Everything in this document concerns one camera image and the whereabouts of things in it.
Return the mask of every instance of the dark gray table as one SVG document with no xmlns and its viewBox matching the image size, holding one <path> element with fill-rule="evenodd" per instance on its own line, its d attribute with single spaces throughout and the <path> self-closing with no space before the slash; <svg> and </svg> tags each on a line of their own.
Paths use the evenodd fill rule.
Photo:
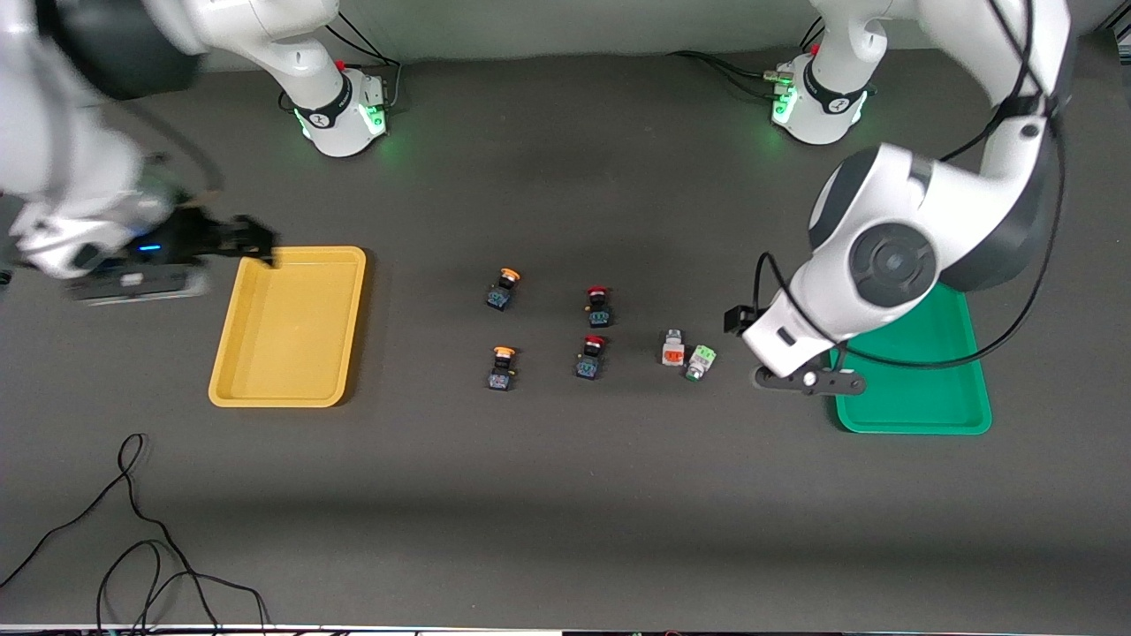
<svg viewBox="0 0 1131 636">
<path fill-rule="evenodd" d="M 208 402 L 234 263 L 211 295 L 98 309 L 20 273 L 0 304 L 0 570 L 145 431 L 144 506 L 277 622 L 1125 634 L 1131 113 L 1113 46 L 1081 51 L 1068 220 L 1038 310 L 985 362 L 994 424 L 976 438 L 843 432 L 821 399 L 752 389 L 754 359 L 719 333 L 759 251 L 806 257 L 843 157 L 879 140 L 938 156 L 981 128 L 977 87 L 936 52 L 891 53 L 824 148 L 673 58 L 413 66 L 391 135 L 346 161 L 274 111 L 265 74 L 148 100 L 223 165 L 215 213 L 372 250 L 356 393 Z M 500 266 L 524 274 L 504 315 L 481 298 Z M 571 377 L 593 284 L 621 320 L 595 384 Z M 983 335 L 1027 284 L 972 298 Z M 702 384 L 654 362 L 673 326 L 718 349 Z M 523 350 L 508 395 L 483 388 L 497 344 Z M 102 573 L 148 535 L 114 495 L 0 595 L 0 621 L 92 621 Z M 114 581 L 121 613 L 149 567 Z M 202 621 L 187 592 L 165 620 Z M 254 620 L 213 596 L 225 622 Z"/>
</svg>

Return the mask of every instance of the cable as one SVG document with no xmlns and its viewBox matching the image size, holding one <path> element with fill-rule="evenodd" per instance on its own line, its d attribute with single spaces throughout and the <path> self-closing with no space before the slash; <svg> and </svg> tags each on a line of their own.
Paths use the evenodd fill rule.
<svg viewBox="0 0 1131 636">
<path fill-rule="evenodd" d="M 813 24 L 809 25 L 809 28 L 808 28 L 808 29 L 805 29 L 805 35 L 802 35 L 802 36 L 801 36 L 801 42 L 800 42 L 800 43 L 797 44 L 797 48 L 798 48 L 798 49 L 801 49 L 801 52 L 802 52 L 802 53 L 804 53 L 804 52 L 805 52 L 805 42 L 806 42 L 806 41 L 809 41 L 809 35 L 810 35 L 811 33 L 813 33 L 813 29 L 814 29 L 814 28 L 817 28 L 817 25 L 821 24 L 821 20 L 822 20 L 822 19 L 824 19 L 824 17 L 823 17 L 823 16 L 817 16 L 817 19 L 815 19 L 815 20 L 813 20 Z"/>
<path fill-rule="evenodd" d="M 152 594 L 149 594 L 146 598 L 146 604 L 141 609 L 141 614 L 138 616 L 138 619 L 133 621 L 133 625 L 131 626 L 131 629 L 140 627 L 141 630 L 145 631 L 144 617 L 146 614 L 146 612 L 148 612 L 149 609 L 153 608 L 154 604 L 156 604 L 156 602 L 161 599 L 161 595 L 165 593 L 165 591 L 169 588 L 169 586 L 174 581 L 181 578 L 182 576 L 190 576 L 193 579 L 196 579 L 196 578 L 202 578 L 205 581 L 209 581 L 211 583 L 217 583 L 219 585 L 223 585 L 225 587 L 230 587 L 232 590 L 239 590 L 241 592 L 248 592 L 249 594 L 251 594 L 256 599 L 256 610 L 259 613 L 259 628 L 260 628 L 260 630 L 266 634 L 267 624 L 274 624 L 274 621 L 271 620 L 270 612 L 267 611 L 267 603 L 264 601 L 264 596 L 262 596 L 262 594 L 259 593 L 259 591 L 257 591 L 257 590 L 254 590 L 252 587 L 248 587 L 245 585 L 240 585 L 238 583 L 232 583 L 231 581 L 223 579 L 223 578 L 221 578 L 218 576 L 211 576 L 209 574 L 192 573 L 192 571 L 189 571 L 189 570 L 181 570 L 181 571 L 179 571 L 176 574 L 171 575 L 169 578 L 166 578 L 165 582 L 162 583 L 161 587 L 157 588 L 156 593 L 152 593 Z M 219 629 L 221 625 L 214 624 L 213 627 L 215 627 L 216 629 Z"/>
<path fill-rule="evenodd" d="M 748 69 L 744 69 L 742 67 L 736 67 L 736 66 L 732 65 L 731 62 L 724 60 L 723 58 L 719 58 L 718 55 L 711 55 L 710 53 L 703 53 L 702 51 L 689 51 L 689 50 L 684 49 L 684 50 L 680 50 L 680 51 L 673 51 L 673 52 L 668 53 L 668 55 L 676 55 L 676 57 L 681 57 L 681 58 L 694 58 L 697 60 L 702 60 L 702 61 L 705 61 L 705 62 L 707 62 L 709 65 L 717 65 L 719 67 L 723 67 L 724 69 L 726 69 L 726 70 L 728 70 L 728 71 L 731 71 L 731 72 L 733 72 L 735 75 L 741 75 L 742 77 L 749 77 L 751 79 L 761 79 L 762 78 L 762 74 L 761 72 L 758 72 L 758 71 L 754 71 L 754 70 L 748 70 Z"/>
<path fill-rule="evenodd" d="M 1030 2 L 1030 3 L 1028 3 L 1026 6 L 1026 9 L 1027 9 L 1026 10 L 1026 12 L 1027 12 L 1027 17 L 1026 17 L 1026 25 L 1027 26 L 1026 26 L 1026 29 L 1027 29 L 1027 34 L 1028 35 L 1025 38 L 1025 46 L 1024 48 L 1019 48 L 1017 45 L 1017 41 L 1013 38 L 1012 32 L 1009 29 L 1008 26 L 1005 26 L 1005 22 L 1004 22 L 1005 17 L 1004 17 L 1004 15 L 1002 15 L 1001 8 L 998 7 L 998 5 L 996 5 L 996 2 L 994 0 L 990 0 L 990 7 L 991 7 L 991 10 L 994 11 L 994 16 L 998 19 L 998 24 L 1001 26 L 1002 31 L 1004 31 L 1008 40 L 1010 41 L 1010 44 L 1015 48 L 1015 52 L 1018 54 L 1018 59 L 1020 60 L 1020 67 L 1018 68 L 1018 71 L 1017 71 L 1017 79 L 1013 80 L 1013 88 L 1009 92 L 1009 95 L 1007 96 L 1007 100 L 1008 100 L 1008 98 L 1017 97 L 1018 95 L 1020 95 L 1021 89 L 1025 87 L 1025 78 L 1031 72 L 1031 70 L 1029 69 L 1029 66 L 1028 66 L 1028 60 L 1029 60 L 1030 53 L 1033 52 L 1033 5 Z M 1048 95 L 1048 93 L 1046 93 L 1044 91 L 1044 88 L 1041 86 L 1041 84 L 1037 83 L 1036 76 L 1034 76 L 1033 79 L 1034 79 L 1034 84 L 1036 84 L 1037 88 L 1043 94 Z M 979 141 L 988 138 L 991 135 L 993 135 L 994 130 L 996 130 L 998 126 L 1001 123 L 1002 119 L 1001 119 L 1000 115 L 1001 115 L 1001 111 L 999 110 L 999 112 L 994 113 L 994 117 L 991 118 L 988 122 L 986 122 L 985 128 L 983 128 L 981 131 L 978 131 L 977 135 L 975 135 L 973 138 L 970 138 L 970 140 L 966 141 L 961 146 L 959 146 L 959 147 L 955 148 L 953 151 L 951 151 L 951 152 L 947 153 L 946 155 L 943 155 L 939 161 L 941 161 L 943 163 L 948 163 L 948 162 L 950 162 L 950 160 L 952 160 L 952 158 L 955 158 L 955 157 L 957 157 L 957 156 L 966 153 L 967 151 L 969 151 L 970 148 L 973 148 L 974 146 L 976 146 Z"/>
<path fill-rule="evenodd" d="M 365 34 L 359 31 L 357 27 L 354 26 L 352 22 L 349 22 L 349 18 L 347 18 L 345 14 L 339 11 L 338 17 L 342 18 L 342 22 L 346 23 L 346 26 L 348 26 L 351 31 L 356 33 L 357 37 L 361 37 L 361 41 L 364 42 L 370 48 L 370 50 L 372 51 L 372 53 L 370 53 L 371 55 L 375 55 L 377 58 L 385 60 L 386 63 L 400 66 L 400 62 L 394 60 L 392 58 L 386 58 L 381 53 L 381 51 L 377 49 L 377 46 L 373 46 L 373 43 L 369 41 L 369 37 L 365 37 Z"/>
<path fill-rule="evenodd" d="M 349 40 L 347 40 L 347 38 L 346 38 L 345 36 L 343 36 L 343 35 L 342 35 L 340 33 L 338 33 L 338 32 L 334 31 L 334 27 L 333 27 L 333 26 L 330 26 L 330 25 L 326 25 L 326 31 L 330 32 L 330 35 L 333 35 L 334 37 L 337 37 L 337 38 L 338 38 L 338 40 L 340 40 L 342 42 L 346 43 L 346 44 L 347 44 L 347 45 L 349 45 L 349 46 L 351 46 L 352 49 L 355 49 L 355 50 L 357 50 L 357 51 L 361 51 L 362 53 L 365 53 L 366 55 L 370 55 L 370 57 L 372 57 L 372 58 L 377 58 L 377 59 L 379 59 L 379 60 L 383 61 L 383 62 L 385 62 L 385 63 L 387 63 L 387 65 L 389 63 L 388 61 L 386 61 L 386 60 L 385 60 L 385 58 L 383 58 L 382 55 L 379 55 L 379 54 L 377 54 L 377 53 L 374 53 L 374 52 L 372 52 L 372 51 L 366 51 L 365 49 L 362 49 L 361 46 L 359 46 L 359 45 L 354 44 L 353 42 L 351 42 Z"/>
<path fill-rule="evenodd" d="M 129 472 L 129 471 L 131 471 L 133 469 L 133 464 L 136 464 L 137 461 L 138 461 L 138 457 L 135 456 L 133 459 L 126 466 L 126 469 L 122 470 L 118 474 L 118 476 L 115 476 L 113 479 L 113 481 L 111 481 L 110 483 L 107 483 L 106 487 L 103 488 L 101 492 L 98 492 L 98 496 L 94 498 L 94 501 L 90 501 L 90 505 L 87 506 L 86 509 L 84 509 L 81 513 L 79 513 L 78 516 L 76 516 L 75 518 L 72 518 L 71 521 L 69 521 L 69 522 L 67 522 L 67 523 L 64 523 L 62 525 L 59 525 L 59 526 L 55 526 L 55 527 L 49 530 L 48 533 L 44 534 L 42 539 L 40 539 L 40 542 L 35 544 L 35 548 L 32 548 L 32 551 L 28 552 L 28 555 L 26 557 L 24 557 L 24 560 L 20 561 L 20 564 L 18 566 L 16 566 L 16 569 L 11 570 L 11 574 L 9 574 L 7 577 L 5 577 L 3 582 L 0 582 L 0 590 L 3 590 L 5 587 L 7 587 L 8 584 L 11 583 L 11 581 L 14 578 L 16 578 L 16 576 L 20 571 L 23 571 L 25 567 L 27 567 L 27 564 L 32 562 L 32 559 L 34 559 L 36 557 L 36 555 L 40 553 L 40 550 L 43 549 L 43 544 L 46 543 L 48 540 L 51 539 L 52 535 L 54 535 L 54 533 L 63 531 L 63 530 L 67 530 L 68 527 L 75 525 L 78 522 L 80 522 L 84 518 L 86 518 L 86 516 L 89 515 L 98 506 L 98 504 L 102 502 L 102 500 L 106 497 L 106 493 L 110 492 L 115 485 L 118 485 L 119 482 L 121 482 L 122 480 L 126 479 L 126 473 Z"/>
<path fill-rule="evenodd" d="M 994 14 L 998 17 L 999 25 L 1002 27 L 1002 31 L 1005 33 L 1007 37 L 1011 41 L 1015 51 L 1017 51 L 1018 53 L 1026 53 L 1028 51 L 1031 51 L 1033 29 L 1034 29 L 1033 0 L 1026 0 L 1028 26 L 1027 26 L 1027 37 L 1026 37 L 1027 41 L 1025 46 L 1018 43 L 1012 32 L 1009 31 L 1004 16 L 1001 14 L 1001 9 L 1000 7 L 996 6 L 995 0 L 987 0 L 987 1 L 994 9 Z M 1021 61 L 1021 70 L 1020 70 L 1021 80 L 1015 84 L 1015 91 L 1019 91 L 1020 86 L 1024 85 L 1025 76 L 1031 76 L 1034 84 L 1037 86 L 1038 91 L 1042 92 L 1042 96 L 1044 96 L 1046 100 L 1054 101 L 1053 96 L 1050 95 L 1048 93 L 1045 93 L 1044 88 L 1037 80 L 1036 74 L 1033 71 L 1033 68 L 1029 63 L 1028 55 L 1021 57 L 1020 61 Z M 1042 258 L 1041 267 L 1037 270 L 1037 277 L 1033 283 L 1033 289 L 1029 292 L 1028 299 L 1026 299 L 1025 304 L 1021 307 L 1021 311 L 1018 313 L 1013 323 L 1000 336 L 994 338 L 993 342 L 975 351 L 974 353 L 964 355 L 961 358 L 955 358 L 952 360 L 943 360 L 938 362 L 893 360 L 890 358 L 883 358 L 881 355 L 873 355 L 871 353 L 857 351 L 848 346 L 847 343 L 841 343 L 840 349 L 843 349 L 848 354 L 856 355 L 858 358 L 869 360 L 871 362 L 887 364 L 890 367 L 900 367 L 907 369 L 949 369 L 953 367 L 960 367 L 962 364 L 967 364 L 969 362 L 974 362 L 975 360 L 985 358 L 986 355 L 1000 349 L 1003 344 L 1009 342 L 1009 340 L 1012 338 L 1015 334 L 1017 334 L 1018 329 L 1020 329 L 1021 326 L 1026 323 L 1026 320 L 1028 320 L 1029 315 L 1031 313 L 1033 310 L 1033 306 L 1036 303 L 1037 296 L 1041 293 L 1041 289 L 1044 285 L 1045 274 L 1048 272 L 1048 264 L 1052 260 L 1052 252 L 1056 241 L 1056 233 L 1057 230 L 1060 229 L 1061 213 L 1063 210 L 1063 204 L 1064 204 L 1064 190 L 1068 181 L 1068 170 L 1065 166 L 1068 149 L 1064 143 L 1063 124 L 1060 120 L 1059 112 L 1056 112 L 1055 110 L 1053 110 L 1052 112 L 1047 112 L 1046 117 L 1048 119 L 1050 136 L 1053 139 L 1053 144 L 1056 151 L 1056 165 L 1057 165 L 1056 204 L 1053 210 L 1052 225 L 1048 231 L 1048 240 L 1045 244 L 1045 253 L 1044 257 Z M 789 300 L 789 303 L 793 304 L 794 309 L 797 310 L 797 313 L 801 315 L 801 317 L 805 320 L 805 323 L 808 323 L 810 327 L 812 327 L 818 334 L 820 334 L 821 337 L 823 337 L 829 342 L 836 343 L 837 340 L 830 336 L 828 333 L 826 333 L 824 329 L 822 329 L 819 325 L 817 325 L 817 323 L 809 317 L 805 310 L 801 308 L 801 304 L 797 303 L 797 300 L 794 298 L 793 292 L 789 290 L 789 285 L 786 282 L 785 276 L 782 275 L 782 269 L 778 267 L 777 260 L 770 252 L 763 252 L 758 258 L 758 265 L 754 268 L 754 299 L 753 299 L 754 315 L 757 316 L 759 313 L 759 307 L 760 307 L 759 292 L 761 286 L 761 274 L 762 274 L 762 266 L 766 263 L 769 263 L 770 270 L 774 273 L 774 277 L 776 278 L 778 285 L 780 286 L 782 292 L 785 293 L 786 298 Z"/>
<path fill-rule="evenodd" d="M 742 77 L 748 77 L 748 78 L 757 77 L 758 79 L 761 79 L 761 74 L 754 74 L 753 71 L 749 71 L 749 70 L 739 68 L 739 67 L 736 67 L 736 66 L 734 66 L 734 65 L 732 65 L 732 63 L 729 63 L 729 62 L 727 62 L 725 60 L 720 60 L 720 59 L 716 58 L 715 55 L 709 55 L 707 53 L 700 53 L 698 51 L 675 51 L 673 53 L 668 53 L 668 55 L 676 55 L 676 57 L 682 57 L 682 58 L 693 58 L 693 59 L 700 60 L 700 61 L 705 62 L 707 66 L 709 66 L 710 68 L 715 69 L 732 86 L 734 86 L 739 91 L 742 91 L 746 95 L 750 95 L 752 97 L 758 97 L 760 100 L 766 100 L 768 102 L 774 102 L 774 101 L 777 100 L 776 95 L 772 95 L 770 93 L 762 93 L 761 91 L 754 91 L 753 88 L 746 86 L 745 84 L 742 84 L 742 81 L 740 81 L 737 77 L 731 75 L 731 72 L 736 72 L 736 74 L 742 75 Z"/>
<path fill-rule="evenodd" d="M 809 40 L 802 42 L 801 43 L 801 50 L 802 50 L 802 52 L 804 52 L 805 49 L 809 49 L 814 42 L 817 42 L 817 38 L 820 37 L 822 33 L 824 33 L 824 27 L 823 26 L 820 28 L 820 31 L 818 31 L 817 33 L 814 33 L 812 37 L 810 37 Z"/>
<path fill-rule="evenodd" d="M 133 450 L 132 450 L 132 455 L 130 455 L 128 453 L 129 449 L 131 448 L 131 446 L 136 446 L 133 448 Z M 35 544 L 35 548 L 33 548 L 32 551 L 27 555 L 27 557 L 25 557 L 24 560 L 16 567 L 16 569 L 12 570 L 11 574 L 9 574 L 3 579 L 2 583 L 0 583 L 0 588 L 3 588 L 5 586 L 7 586 L 20 571 L 23 571 L 23 569 L 36 557 L 36 555 L 38 555 L 40 550 L 48 542 L 48 540 L 51 539 L 52 535 L 54 535 L 54 533 L 60 532 L 62 530 L 66 530 L 66 528 L 68 528 L 68 527 L 70 527 L 72 525 L 75 525 L 76 523 L 78 523 L 83 518 L 85 518 L 87 515 L 90 514 L 90 512 L 93 512 L 98 506 L 98 504 L 102 502 L 102 500 L 106 497 L 106 493 L 109 493 L 120 482 L 124 481 L 126 485 L 127 485 L 127 489 L 128 489 L 128 493 L 129 493 L 130 509 L 133 512 L 133 515 L 136 517 L 138 517 L 139 519 L 141 519 L 141 521 L 148 522 L 148 523 L 154 524 L 157 527 L 159 527 L 161 532 L 162 532 L 162 535 L 164 536 L 164 541 L 157 540 L 157 539 L 147 539 L 147 540 L 138 541 L 137 543 L 135 543 L 133 545 L 131 545 L 130 548 L 128 548 L 124 552 L 122 552 L 118 557 L 118 559 L 113 562 L 113 565 L 110 566 L 110 569 L 103 576 L 102 583 L 98 586 L 98 596 L 97 596 L 97 602 L 96 602 L 96 607 L 95 607 L 95 617 L 96 617 L 96 619 L 98 621 L 98 633 L 100 634 L 102 633 L 102 599 L 103 599 L 103 596 L 105 594 L 105 588 L 106 588 L 106 585 L 109 584 L 110 577 L 113 575 L 113 573 L 118 568 L 118 566 L 130 553 L 132 553 L 135 550 L 138 550 L 138 549 L 140 549 L 143 547 L 148 547 L 153 551 L 153 553 L 154 553 L 154 560 L 156 562 L 156 567 L 155 567 L 156 571 L 154 574 L 153 583 L 150 583 L 150 585 L 149 585 L 149 592 L 146 594 L 145 607 L 143 608 L 141 613 L 138 616 L 138 620 L 135 621 L 135 625 L 141 625 L 143 631 L 145 631 L 145 622 L 146 622 L 146 620 L 148 618 L 148 611 L 149 611 L 149 609 L 153 607 L 153 604 L 156 602 L 156 600 L 161 596 L 162 592 L 169 586 L 169 584 L 172 581 L 176 579 L 176 578 L 180 578 L 181 576 L 189 576 L 189 577 L 192 578 L 193 586 L 197 590 L 197 596 L 200 599 L 200 607 L 205 610 L 205 613 L 208 616 L 208 619 L 211 621 L 213 626 L 216 627 L 217 629 L 219 629 L 219 625 L 221 624 L 216 619 L 216 614 L 213 612 L 211 607 L 208 604 L 208 599 L 205 596 L 204 588 L 200 585 L 200 581 L 201 579 L 204 579 L 204 581 L 210 581 L 210 582 L 218 583 L 221 585 L 224 585 L 224 586 L 227 586 L 227 587 L 231 587 L 231 588 L 234 588 L 234 590 L 241 590 L 241 591 L 245 591 L 245 592 L 249 592 L 249 593 L 253 594 L 256 596 L 257 609 L 259 610 L 259 614 L 260 614 L 260 624 L 261 624 L 261 627 L 264 628 L 264 630 L 266 631 L 266 625 L 267 625 L 267 622 L 271 622 L 270 621 L 270 614 L 267 611 L 267 605 L 264 602 L 262 595 L 258 591 L 256 591 L 256 590 L 253 590 L 251 587 L 247 587 L 244 585 L 239 585 L 236 583 L 232 583 L 230 581 L 225 581 L 223 578 L 219 578 L 219 577 L 216 577 L 216 576 L 211 576 L 211 575 L 208 575 L 208 574 L 202 574 L 202 573 L 199 573 L 196 569 L 193 569 L 192 566 L 189 564 L 188 557 L 184 555 L 184 551 L 181 550 L 181 548 L 180 548 L 180 545 L 178 545 L 176 541 L 173 540 L 173 536 L 172 536 L 172 534 L 169 531 L 169 526 L 166 526 L 164 524 L 164 522 L 161 522 L 161 521 L 158 521 L 156 518 L 153 518 L 153 517 L 150 517 L 150 516 L 148 516 L 145 513 L 141 512 L 141 508 L 140 508 L 140 506 L 138 505 L 138 501 L 137 501 L 137 492 L 135 490 L 133 475 L 131 474 L 131 471 L 137 465 L 138 459 L 140 458 L 141 453 L 143 453 L 144 449 L 145 449 L 145 437 L 141 433 L 132 433 L 132 435 L 128 436 L 122 441 L 121 447 L 119 447 L 119 449 L 118 449 L 118 470 L 119 470 L 118 476 L 115 476 L 110 483 L 107 483 L 102 489 L 102 491 L 98 492 L 98 496 L 94 498 L 94 501 L 92 501 L 90 505 L 88 505 L 81 513 L 79 513 L 78 516 L 76 516 L 71 521 L 69 521 L 69 522 L 67 522 L 67 523 L 64 523 L 64 524 L 62 524 L 60 526 L 57 526 L 57 527 L 48 531 L 48 533 L 44 534 L 42 539 L 40 539 L 38 543 Z M 182 571 L 180 571 L 178 574 L 174 574 L 169 579 L 166 579 L 165 583 L 161 585 L 161 587 L 156 587 L 156 583 L 157 583 L 157 581 L 161 577 L 161 562 L 162 562 L 161 561 L 161 551 L 157 550 L 158 547 L 165 548 L 165 549 L 172 551 L 174 555 L 176 555 L 178 560 L 180 560 L 181 566 L 184 568 Z"/>
<path fill-rule="evenodd" d="M 1113 16 L 1112 19 L 1107 22 L 1107 28 L 1114 29 L 1120 24 L 1120 20 L 1126 17 L 1129 11 L 1131 11 L 1131 5 L 1123 7 L 1122 11 Z"/>
<path fill-rule="evenodd" d="M 192 199 L 179 204 L 176 207 L 199 207 L 209 201 L 213 201 L 224 191 L 224 172 L 221 171 L 219 166 L 208 153 L 200 148 L 196 143 L 189 139 L 184 134 L 174 128 L 171 123 L 164 119 L 157 117 L 152 111 L 145 109 L 137 102 L 119 102 L 119 105 L 126 112 L 133 115 L 136 119 L 141 120 L 146 126 L 158 132 L 162 137 L 172 141 L 173 145 L 179 147 L 185 156 L 189 157 L 192 163 L 197 165 L 197 169 L 205 177 L 205 191 L 197 195 Z"/>
<path fill-rule="evenodd" d="M 279 96 L 275 100 L 275 105 L 277 105 L 279 110 L 285 113 L 294 112 L 294 102 L 291 102 L 291 105 L 287 106 L 283 103 L 284 98 L 291 101 L 291 97 L 287 96 L 286 91 L 279 91 Z"/>
<path fill-rule="evenodd" d="M 161 541 L 157 541 L 156 539 L 144 539 L 141 541 L 138 541 L 133 545 L 127 548 L 126 551 L 122 552 L 116 560 L 114 560 L 113 565 L 110 566 L 110 569 L 106 570 L 106 574 L 102 575 L 102 583 L 98 584 L 98 593 L 95 596 L 95 602 L 94 602 L 94 621 L 95 621 L 95 627 L 97 629 L 95 631 L 96 634 L 102 634 L 102 601 L 106 595 L 106 586 L 110 583 L 110 577 L 114 574 L 114 570 L 118 569 L 118 566 L 121 565 L 123 560 L 126 560 L 126 557 L 129 557 L 138 548 L 149 548 L 149 550 L 153 551 L 153 558 L 155 565 L 153 573 L 153 582 L 149 583 L 149 592 L 146 593 L 146 607 L 141 610 L 140 622 L 144 628 L 145 619 L 147 618 L 147 614 L 149 612 L 149 599 L 153 598 L 154 590 L 157 587 L 157 582 L 161 581 L 161 551 L 157 550 L 157 547 L 167 548 L 167 545 L 165 545 Z"/>
</svg>

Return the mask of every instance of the white robotic arm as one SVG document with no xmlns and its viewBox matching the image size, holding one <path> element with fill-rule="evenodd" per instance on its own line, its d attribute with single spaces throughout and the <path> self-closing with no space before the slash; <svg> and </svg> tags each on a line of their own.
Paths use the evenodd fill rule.
<svg viewBox="0 0 1131 636">
<path fill-rule="evenodd" d="M 960 291 L 1016 276 L 1047 230 L 1041 167 L 1069 43 L 1063 0 L 1031 14 L 1024 71 L 987 0 L 814 0 L 827 40 L 779 70 L 802 67 L 774 121 L 800 139 L 830 143 L 852 126 L 863 87 L 886 48 L 882 17 L 914 17 L 982 84 L 999 106 L 978 174 L 881 145 L 845 160 L 810 220 L 812 258 L 754 320 L 728 328 L 776 376 L 786 377 L 838 342 L 881 327 L 915 307 L 940 280 Z M 1013 37 L 1028 37 L 1025 0 L 1000 1 Z"/>
<path fill-rule="evenodd" d="M 356 154 L 386 129 L 380 80 L 339 69 L 313 38 L 276 42 L 336 15 L 337 0 L 0 2 L 0 191 L 26 201 L 9 232 L 19 258 L 72 289 L 130 296 L 188 295 L 169 287 L 190 286 L 180 269 L 202 253 L 269 260 L 269 231 L 248 217 L 208 220 L 196 197 L 103 126 L 97 103 L 185 88 L 204 53 L 225 49 L 275 77 L 320 152 Z M 96 274 L 123 263 L 132 282 L 137 269 L 178 270 L 159 289 L 106 290 Z"/>
</svg>

